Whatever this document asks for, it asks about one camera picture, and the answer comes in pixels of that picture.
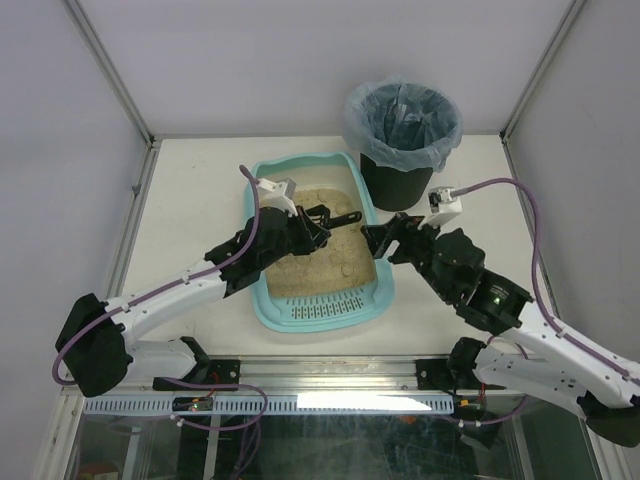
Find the black slotted litter scoop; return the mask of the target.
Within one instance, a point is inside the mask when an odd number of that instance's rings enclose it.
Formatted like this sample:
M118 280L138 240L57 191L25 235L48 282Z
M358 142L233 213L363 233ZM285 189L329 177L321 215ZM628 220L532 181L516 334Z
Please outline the black slotted litter scoop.
M331 228L323 228L323 229L327 231L331 231L344 226L353 225L360 222L362 220L362 217L363 215L361 211L352 211L352 212L349 212L343 215L338 215L338 216L333 216L331 213L332 226Z

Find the black trash bin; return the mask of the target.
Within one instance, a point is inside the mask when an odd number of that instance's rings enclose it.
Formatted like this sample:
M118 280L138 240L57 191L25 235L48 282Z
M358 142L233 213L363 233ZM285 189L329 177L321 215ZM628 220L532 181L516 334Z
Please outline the black trash bin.
M416 84L391 83L366 97L366 133L374 145L360 155L374 205L403 211L421 198L433 173L423 150L434 142L436 93Z

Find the teal plastic litter box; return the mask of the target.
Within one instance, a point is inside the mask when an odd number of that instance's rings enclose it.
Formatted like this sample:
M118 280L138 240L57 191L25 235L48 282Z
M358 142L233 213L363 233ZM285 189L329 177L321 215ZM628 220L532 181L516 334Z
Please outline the teal plastic litter box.
M288 255L250 288L256 316L280 333L318 333L355 326L382 315L395 294L390 265L375 260L360 228L378 221L358 166L346 152L303 154L256 164L270 181L291 179L304 209L326 206L333 217L355 211L361 220L331 232L325 247Z

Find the translucent blue bin liner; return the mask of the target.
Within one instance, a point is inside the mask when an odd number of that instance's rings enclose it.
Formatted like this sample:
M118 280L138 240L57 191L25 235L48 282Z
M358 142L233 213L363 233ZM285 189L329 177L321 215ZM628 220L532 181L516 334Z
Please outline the translucent blue bin liner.
M378 166L440 172L461 143L463 119L439 90L390 76L347 94L341 133L351 149Z

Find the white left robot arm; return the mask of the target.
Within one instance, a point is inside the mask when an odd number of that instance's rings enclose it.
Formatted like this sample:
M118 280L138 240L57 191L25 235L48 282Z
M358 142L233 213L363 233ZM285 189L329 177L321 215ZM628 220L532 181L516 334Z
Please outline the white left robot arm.
M158 286L109 300L80 297L55 342L54 381L77 386L88 398L129 380L150 380L159 390L216 384L212 362L194 338L158 342L146 340L146 334L246 289L288 255L325 247L331 227L331 211L324 205L299 207L294 215L262 207L234 237Z

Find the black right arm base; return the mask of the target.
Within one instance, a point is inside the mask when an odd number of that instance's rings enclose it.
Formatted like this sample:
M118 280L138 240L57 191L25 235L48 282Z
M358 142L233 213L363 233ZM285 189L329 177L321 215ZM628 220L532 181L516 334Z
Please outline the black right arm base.
M439 390L455 393L461 390L479 391L481 383L473 376L456 377L447 367L445 358L422 358L414 361L415 378L419 390Z

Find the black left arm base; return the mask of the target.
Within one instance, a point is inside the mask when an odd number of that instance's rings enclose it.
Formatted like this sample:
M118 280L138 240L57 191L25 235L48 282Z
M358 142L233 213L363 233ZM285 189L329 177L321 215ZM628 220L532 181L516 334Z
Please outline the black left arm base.
M173 378L184 383L204 385L205 390L210 390L214 385L237 385L240 367L241 361L238 359L208 358L198 360L188 373ZM152 388L155 391L194 390L194 387L185 387L169 381L169 376L154 378Z

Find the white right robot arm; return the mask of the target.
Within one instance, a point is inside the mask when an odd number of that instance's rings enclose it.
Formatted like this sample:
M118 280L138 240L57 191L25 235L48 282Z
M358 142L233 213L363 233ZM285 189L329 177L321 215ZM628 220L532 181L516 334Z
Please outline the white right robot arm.
M376 259L409 264L437 297L473 328L536 355L531 361L462 337L447 359L455 385L501 386L554 404L600 437L639 444L639 365L600 347L555 318L530 293L485 268L485 253L462 229L442 233L397 213L361 232Z

